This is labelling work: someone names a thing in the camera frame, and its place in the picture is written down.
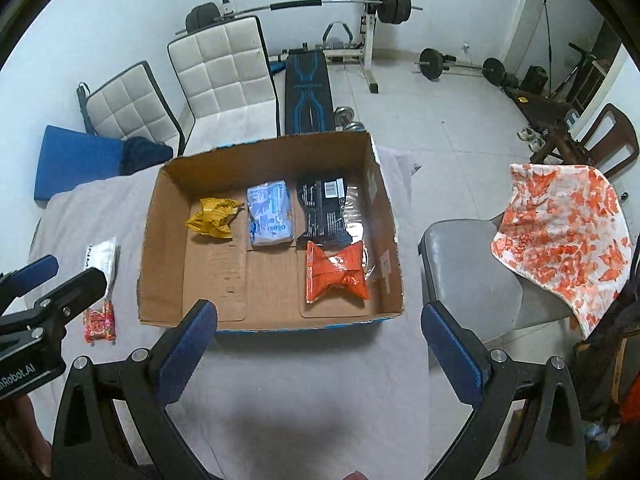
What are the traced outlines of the white tissue pack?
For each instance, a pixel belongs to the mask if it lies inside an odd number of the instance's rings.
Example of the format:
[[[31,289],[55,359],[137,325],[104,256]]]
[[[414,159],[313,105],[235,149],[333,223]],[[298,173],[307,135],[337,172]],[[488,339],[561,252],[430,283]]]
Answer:
[[[105,295],[111,293],[116,276],[119,246],[117,238],[111,237],[103,242],[87,246],[84,269],[96,268],[106,279]]]

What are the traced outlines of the red candy packet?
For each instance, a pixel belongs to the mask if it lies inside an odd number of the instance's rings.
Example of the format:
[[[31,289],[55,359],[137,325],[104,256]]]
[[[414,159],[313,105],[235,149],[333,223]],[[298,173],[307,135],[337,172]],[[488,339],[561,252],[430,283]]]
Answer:
[[[82,315],[82,334],[86,344],[95,344],[99,340],[114,344],[116,340],[116,323],[112,294],[110,292],[107,292],[105,297],[94,306],[85,310]]]

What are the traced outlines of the yellow snack packet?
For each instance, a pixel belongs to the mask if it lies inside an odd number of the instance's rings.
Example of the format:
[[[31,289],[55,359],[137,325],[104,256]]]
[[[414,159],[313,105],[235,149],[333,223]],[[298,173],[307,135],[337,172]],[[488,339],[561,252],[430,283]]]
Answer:
[[[233,198],[207,197],[200,200],[201,209],[186,220],[186,228],[198,235],[231,240],[231,221],[244,207]]]

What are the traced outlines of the blue wet wipes pack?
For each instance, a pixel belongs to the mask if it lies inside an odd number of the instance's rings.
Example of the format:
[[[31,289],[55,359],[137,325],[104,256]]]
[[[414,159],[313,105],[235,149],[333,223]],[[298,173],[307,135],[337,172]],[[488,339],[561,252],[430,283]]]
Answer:
[[[253,248],[291,244],[294,218],[285,180],[247,189],[248,238]]]

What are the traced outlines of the orange snack packet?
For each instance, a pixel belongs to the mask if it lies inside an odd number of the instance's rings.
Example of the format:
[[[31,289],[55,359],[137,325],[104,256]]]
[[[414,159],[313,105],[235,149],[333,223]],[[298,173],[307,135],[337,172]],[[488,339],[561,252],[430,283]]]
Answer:
[[[346,246],[333,256],[328,256],[310,240],[306,245],[305,269],[307,304],[313,304],[331,288],[345,289],[362,300],[369,299],[361,240]]]

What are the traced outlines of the black snack packet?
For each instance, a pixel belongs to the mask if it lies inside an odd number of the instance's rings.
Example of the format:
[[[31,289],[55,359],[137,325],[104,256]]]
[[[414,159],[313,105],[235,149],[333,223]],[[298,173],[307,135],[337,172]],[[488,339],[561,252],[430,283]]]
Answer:
[[[299,182],[296,190],[305,220],[305,231],[296,238],[297,249],[305,249],[308,242],[329,250],[341,250],[352,244],[344,219],[343,178],[306,180]]]

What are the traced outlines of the dark navy cloth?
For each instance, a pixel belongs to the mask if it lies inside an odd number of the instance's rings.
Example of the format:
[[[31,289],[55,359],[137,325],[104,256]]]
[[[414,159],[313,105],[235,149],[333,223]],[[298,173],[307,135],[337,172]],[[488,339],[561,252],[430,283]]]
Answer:
[[[168,162],[172,156],[174,150],[170,146],[135,136],[124,142],[119,172],[123,176],[131,176],[138,171]]]

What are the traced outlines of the left white quilted chair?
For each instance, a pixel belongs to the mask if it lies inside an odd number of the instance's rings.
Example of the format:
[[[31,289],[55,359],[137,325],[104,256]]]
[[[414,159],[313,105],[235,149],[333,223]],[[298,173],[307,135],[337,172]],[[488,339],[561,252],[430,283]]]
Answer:
[[[145,138],[168,145],[175,156],[183,154],[186,138],[148,62],[131,65],[94,91],[81,81],[76,94],[89,134],[123,141]]]

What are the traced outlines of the grey table cloth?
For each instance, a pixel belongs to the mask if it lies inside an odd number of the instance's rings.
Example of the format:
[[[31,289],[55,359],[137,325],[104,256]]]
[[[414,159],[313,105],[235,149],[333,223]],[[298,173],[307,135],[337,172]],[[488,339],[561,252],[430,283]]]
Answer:
[[[427,346],[420,327],[421,271],[410,220],[413,152],[381,148],[397,220],[405,310],[366,325],[216,335],[169,414],[213,474],[225,479],[421,479],[428,469]],[[68,324],[66,362],[126,359],[160,329],[139,322],[137,280],[146,211],[157,172],[81,185],[56,196],[35,230],[30,258],[58,259],[58,280],[80,272],[90,244],[120,248],[114,342],[87,344]]]

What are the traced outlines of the grey plastic chair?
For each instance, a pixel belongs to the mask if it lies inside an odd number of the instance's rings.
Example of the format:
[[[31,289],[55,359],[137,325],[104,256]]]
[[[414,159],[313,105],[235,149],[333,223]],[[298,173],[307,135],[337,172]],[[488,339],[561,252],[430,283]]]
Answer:
[[[418,252],[423,300],[440,301],[481,341],[572,315],[551,292],[507,269],[491,253],[500,214],[489,220],[449,219],[431,224]]]

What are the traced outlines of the open cardboard box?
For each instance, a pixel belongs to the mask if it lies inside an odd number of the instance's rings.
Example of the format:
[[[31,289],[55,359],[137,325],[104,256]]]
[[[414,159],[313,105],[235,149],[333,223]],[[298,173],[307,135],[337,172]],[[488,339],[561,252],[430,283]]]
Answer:
[[[143,324],[165,327],[207,300],[232,332],[400,315],[396,223],[370,134],[279,136],[168,162],[137,300]]]

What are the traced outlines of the right white quilted chair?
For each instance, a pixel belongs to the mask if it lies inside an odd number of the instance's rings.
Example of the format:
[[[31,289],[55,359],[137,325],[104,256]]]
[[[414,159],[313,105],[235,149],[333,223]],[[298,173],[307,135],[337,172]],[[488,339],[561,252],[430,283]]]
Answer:
[[[186,156],[280,136],[262,25],[235,18],[176,39],[168,58],[194,123]]]

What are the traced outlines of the chrome dumbbell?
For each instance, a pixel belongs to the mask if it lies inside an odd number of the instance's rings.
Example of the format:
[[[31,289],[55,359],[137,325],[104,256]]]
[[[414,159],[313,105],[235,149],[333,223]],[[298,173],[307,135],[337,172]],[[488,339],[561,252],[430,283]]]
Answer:
[[[349,106],[339,106],[334,110],[334,125],[342,131],[366,131],[362,122],[355,118],[355,111]]]

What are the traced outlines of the brown wooden chair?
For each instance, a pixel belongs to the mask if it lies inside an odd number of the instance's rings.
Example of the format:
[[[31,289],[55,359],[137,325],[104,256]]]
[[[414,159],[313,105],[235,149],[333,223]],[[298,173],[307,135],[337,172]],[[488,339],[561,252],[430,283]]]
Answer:
[[[597,128],[605,118],[611,118],[613,125],[602,138],[588,148]],[[602,165],[618,152],[628,148],[629,154],[620,162],[603,170]],[[558,158],[562,165],[587,165],[598,168],[608,179],[612,179],[626,170],[639,157],[639,142],[636,130],[627,115],[612,103],[606,103],[596,121],[582,137],[575,140],[567,128],[554,127],[539,151],[530,156],[532,164],[543,164],[548,156]]]

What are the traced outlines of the barbell on floor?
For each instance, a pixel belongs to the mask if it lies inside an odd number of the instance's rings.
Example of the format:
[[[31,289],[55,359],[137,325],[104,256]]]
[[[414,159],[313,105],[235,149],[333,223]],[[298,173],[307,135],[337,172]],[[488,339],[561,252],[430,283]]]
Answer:
[[[482,65],[460,62],[454,55],[442,54],[439,50],[425,48],[421,51],[416,66],[421,74],[430,81],[439,80],[443,73],[449,72],[452,68],[462,70],[474,70],[494,86],[501,86],[506,79],[506,69],[498,58],[486,58]]]

